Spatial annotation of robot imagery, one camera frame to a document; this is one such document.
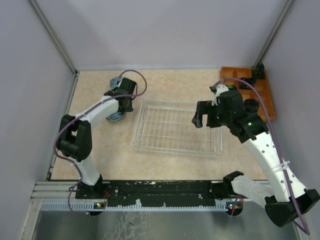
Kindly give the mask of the blue white patterned bowl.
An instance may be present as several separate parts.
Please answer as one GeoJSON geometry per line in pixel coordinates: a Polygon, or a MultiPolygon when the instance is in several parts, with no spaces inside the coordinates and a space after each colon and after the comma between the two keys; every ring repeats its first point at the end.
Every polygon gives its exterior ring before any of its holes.
{"type": "Polygon", "coordinates": [[[110,123],[119,123],[124,119],[125,116],[126,116],[125,113],[122,113],[121,111],[117,111],[117,112],[107,116],[106,120],[110,123]]]}

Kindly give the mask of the white wire dish rack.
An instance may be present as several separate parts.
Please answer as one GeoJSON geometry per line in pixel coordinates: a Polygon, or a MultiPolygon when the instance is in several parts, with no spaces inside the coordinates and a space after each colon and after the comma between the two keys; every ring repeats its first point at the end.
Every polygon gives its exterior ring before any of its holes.
{"type": "Polygon", "coordinates": [[[221,128],[196,128],[195,103],[144,98],[133,146],[137,151],[217,158],[223,150],[221,128]]]}

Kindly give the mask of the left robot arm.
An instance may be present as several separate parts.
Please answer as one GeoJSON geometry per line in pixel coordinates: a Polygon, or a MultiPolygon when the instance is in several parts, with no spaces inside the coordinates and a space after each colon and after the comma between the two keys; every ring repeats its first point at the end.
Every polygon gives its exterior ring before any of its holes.
{"type": "Polygon", "coordinates": [[[95,199],[103,195],[104,186],[91,157],[92,130],[117,112],[132,112],[136,87],[135,81],[121,77],[118,86],[107,91],[98,102],[76,115],[66,114],[61,119],[55,139],[55,155],[76,167],[80,182],[87,186],[87,194],[95,199]]]}

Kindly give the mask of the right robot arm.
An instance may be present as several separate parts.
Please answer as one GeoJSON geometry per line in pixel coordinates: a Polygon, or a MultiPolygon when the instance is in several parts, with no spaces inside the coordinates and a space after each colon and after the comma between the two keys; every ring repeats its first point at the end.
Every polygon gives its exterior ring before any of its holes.
{"type": "Polygon", "coordinates": [[[243,100],[235,90],[217,91],[214,100],[198,101],[192,123],[207,127],[227,127],[255,156],[270,186],[255,182],[240,172],[233,172],[223,180],[223,192],[229,198],[243,195],[264,208],[269,219],[278,227],[294,221],[307,213],[319,200],[315,189],[307,189],[289,167],[279,158],[272,135],[258,115],[259,103],[254,99],[243,100]]]}

